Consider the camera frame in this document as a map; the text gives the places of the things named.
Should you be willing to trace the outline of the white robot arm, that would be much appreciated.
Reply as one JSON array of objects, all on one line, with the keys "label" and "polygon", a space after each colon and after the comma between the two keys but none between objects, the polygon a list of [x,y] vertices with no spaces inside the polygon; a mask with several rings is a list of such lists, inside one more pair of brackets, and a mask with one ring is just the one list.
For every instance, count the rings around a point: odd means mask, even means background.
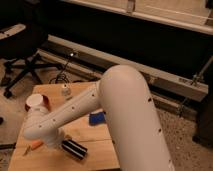
[{"label": "white robot arm", "polygon": [[128,65],[109,68],[100,80],[53,111],[27,100],[23,127],[28,140],[57,147],[61,127],[102,109],[122,171],[175,171],[162,126],[144,76]]}]

